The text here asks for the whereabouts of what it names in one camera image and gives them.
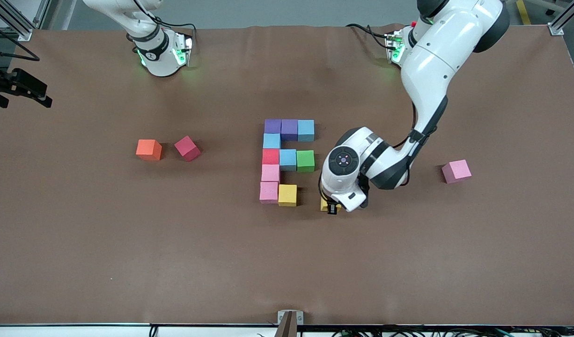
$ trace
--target foam block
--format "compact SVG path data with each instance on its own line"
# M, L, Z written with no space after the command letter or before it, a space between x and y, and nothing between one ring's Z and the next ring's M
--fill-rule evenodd
M297 206L297 185L279 185L279 205Z
M306 151L297 151L297 171L298 172L313 172L315 165L314 165L314 151L313 150L306 150Z
M337 211L341 210L341 204L337 204ZM328 204L326 201L321 197L321 212L328 212Z
M160 160L162 145L154 139L140 139L135 154L142 160Z
M276 204L279 202L278 182L260 182L260 202L263 204Z
M300 119L297 121L297 141L314 141L313 119Z
M281 148L281 135L274 133L265 133L264 142L262 147L264 149L280 149Z
M279 164L279 149L263 149L262 150L262 163L269 165Z
M468 168L466 160L449 162L441 168L441 171L443 171L443 175L445 176L445 181L447 183L465 181L472 177L471 170Z
M281 171L296 171L297 170L297 154L295 149L281 149L279 166Z
M281 133L280 119L266 119L264 121L264 133Z
M175 148L186 161L192 161L202 154L189 136L185 136L182 140L175 143Z
M262 165L262 179L261 181L279 182L279 166L278 165Z
M284 141L297 141L297 119L281 120L281 139Z

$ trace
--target light blue cube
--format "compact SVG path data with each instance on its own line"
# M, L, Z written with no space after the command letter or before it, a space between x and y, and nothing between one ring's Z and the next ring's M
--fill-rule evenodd
M279 152L279 166L281 171L296 171L297 157L295 149L283 149Z
M300 119L297 121L297 141L314 141L313 119Z
M280 149L281 148L281 135L278 133L265 133L263 149Z

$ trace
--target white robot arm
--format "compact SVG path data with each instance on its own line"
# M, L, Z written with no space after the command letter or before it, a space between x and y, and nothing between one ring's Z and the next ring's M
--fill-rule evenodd
M85 4L118 22L137 46L141 63L152 75L169 76L189 62L192 38L161 27L150 10L163 0L83 0Z
M407 183L409 170L447 105L452 77L474 52L486 51L509 27L501 0L418 0L420 19L386 37L388 57L401 67L401 81L418 121L399 150L366 127L351 129L323 164L321 196L336 213L368 205L368 181L381 190Z

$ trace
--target light pink cube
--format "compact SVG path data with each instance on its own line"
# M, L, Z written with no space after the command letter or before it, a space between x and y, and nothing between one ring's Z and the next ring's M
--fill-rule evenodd
M192 161L201 154L189 136L185 136L182 140L175 143L175 148L186 161Z
M260 202L263 204L276 204L279 202L279 183L260 183Z
M262 165L262 179L261 181L279 182L280 168L274 164Z
M443 166L441 171L443 171L447 183L465 181L472 177L471 169L468 168L466 160L452 161Z

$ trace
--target orange cube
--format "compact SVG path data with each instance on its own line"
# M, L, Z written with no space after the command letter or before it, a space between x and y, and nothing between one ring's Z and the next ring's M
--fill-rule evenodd
M154 139L140 139L135 154L142 160L160 160L162 145Z

